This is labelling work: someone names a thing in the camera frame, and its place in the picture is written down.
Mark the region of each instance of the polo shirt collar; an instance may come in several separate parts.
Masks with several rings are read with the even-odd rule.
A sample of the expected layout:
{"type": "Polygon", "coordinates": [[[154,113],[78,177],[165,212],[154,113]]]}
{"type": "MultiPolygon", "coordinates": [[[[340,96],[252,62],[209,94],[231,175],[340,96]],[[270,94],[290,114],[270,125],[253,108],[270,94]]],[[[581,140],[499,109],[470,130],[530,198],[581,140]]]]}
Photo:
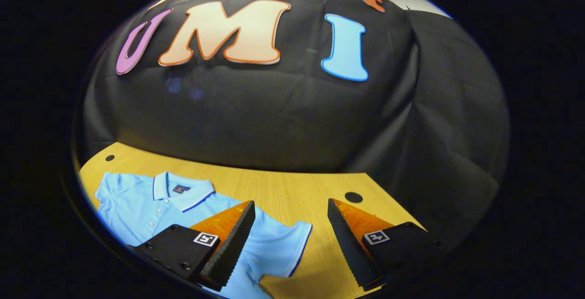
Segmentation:
{"type": "Polygon", "coordinates": [[[169,172],[163,172],[155,176],[153,182],[153,199],[169,199],[182,212],[196,206],[207,196],[215,192],[211,181],[196,180],[176,176],[169,172]],[[181,194],[171,195],[176,185],[188,187],[181,194]]]}

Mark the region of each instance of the black cloth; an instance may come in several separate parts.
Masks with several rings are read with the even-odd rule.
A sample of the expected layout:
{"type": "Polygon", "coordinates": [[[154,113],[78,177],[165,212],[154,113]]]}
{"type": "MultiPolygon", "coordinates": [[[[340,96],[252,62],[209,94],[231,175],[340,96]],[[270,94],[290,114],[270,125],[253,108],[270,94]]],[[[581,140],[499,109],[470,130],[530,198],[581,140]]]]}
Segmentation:
{"type": "Polygon", "coordinates": [[[362,0],[280,0],[291,9],[278,22],[278,63],[230,62],[222,49],[205,61],[194,37],[192,60],[159,66],[186,9],[209,1],[230,16],[255,0],[146,5],[113,34],[90,70],[86,159],[118,141],[224,166],[367,172],[447,247],[475,226],[498,191],[510,125],[497,74],[454,20],[387,0],[385,13],[362,0]],[[128,34],[169,7],[138,64],[117,75],[128,34]],[[328,13],[365,26],[366,82],[320,67],[331,53],[328,13]]]}

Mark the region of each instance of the shirt label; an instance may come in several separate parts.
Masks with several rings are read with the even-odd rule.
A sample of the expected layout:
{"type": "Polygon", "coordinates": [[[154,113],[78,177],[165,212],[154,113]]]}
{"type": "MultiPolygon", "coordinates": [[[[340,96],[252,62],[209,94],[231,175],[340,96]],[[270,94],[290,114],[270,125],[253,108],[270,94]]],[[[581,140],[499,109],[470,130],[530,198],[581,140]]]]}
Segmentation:
{"type": "Polygon", "coordinates": [[[186,186],[181,186],[181,185],[177,185],[173,191],[175,193],[183,193],[184,191],[188,191],[191,187],[186,187],[186,186]]]}

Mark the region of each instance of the black textured finger pad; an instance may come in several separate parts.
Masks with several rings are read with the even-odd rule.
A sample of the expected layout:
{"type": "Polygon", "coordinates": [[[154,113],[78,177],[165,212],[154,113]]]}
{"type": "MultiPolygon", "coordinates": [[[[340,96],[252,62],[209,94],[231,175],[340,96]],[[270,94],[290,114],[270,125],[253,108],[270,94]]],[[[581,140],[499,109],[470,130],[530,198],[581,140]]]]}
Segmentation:
{"type": "Polygon", "coordinates": [[[221,287],[228,284],[248,235],[250,235],[254,220],[255,205],[254,201],[250,201],[223,245],[203,266],[199,274],[199,280],[203,286],[219,291],[221,287]]]}
{"type": "Polygon", "coordinates": [[[383,276],[351,232],[349,225],[332,199],[329,199],[327,216],[357,285],[367,286],[383,276]]]}

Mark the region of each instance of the table hole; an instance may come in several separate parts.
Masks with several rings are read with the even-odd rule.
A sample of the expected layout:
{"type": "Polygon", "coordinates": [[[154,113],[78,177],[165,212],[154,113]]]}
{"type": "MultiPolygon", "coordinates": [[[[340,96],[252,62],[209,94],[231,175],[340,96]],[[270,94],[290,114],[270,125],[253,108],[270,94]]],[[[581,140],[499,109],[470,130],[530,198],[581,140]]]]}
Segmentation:
{"type": "Polygon", "coordinates": [[[355,192],[347,192],[345,193],[345,199],[347,199],[348,201],[350,201],[351,203],[360,203],[361,201],[363,201],[363,197],[355,192]]]}

